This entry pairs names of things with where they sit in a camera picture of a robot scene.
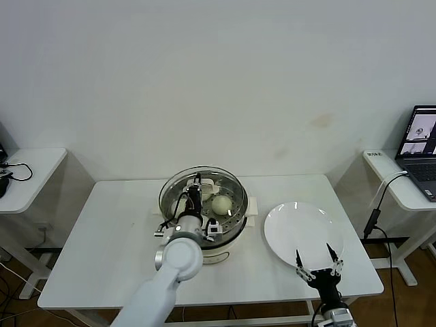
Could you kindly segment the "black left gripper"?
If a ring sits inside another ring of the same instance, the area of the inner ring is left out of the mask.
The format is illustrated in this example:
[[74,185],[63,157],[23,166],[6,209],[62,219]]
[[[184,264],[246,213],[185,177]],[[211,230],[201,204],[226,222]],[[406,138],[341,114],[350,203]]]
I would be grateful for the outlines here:
[[193,179],[193,184],[194,185],[189,186],[187,191],[189,197],[187,201],[187,212],[190,215],[200,217],[202,211],[202,192],[200,189],[200,186],[202,184],[202,177],[200,172],[195,175]]

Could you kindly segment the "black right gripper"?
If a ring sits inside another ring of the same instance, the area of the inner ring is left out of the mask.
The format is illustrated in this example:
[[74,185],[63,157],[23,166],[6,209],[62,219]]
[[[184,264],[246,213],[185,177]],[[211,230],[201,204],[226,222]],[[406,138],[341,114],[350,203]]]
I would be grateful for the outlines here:
[[300,254],[296,250],[296,273],[304,281],[308,281],[310,287],[318,291],[324,305],[327,307],[340,307],[343,303],[337,285],[341,281],[343,259],[337,255],[337,252],[328,243],[326,246],[332,259],[330,268],[313,271],[305,269]]

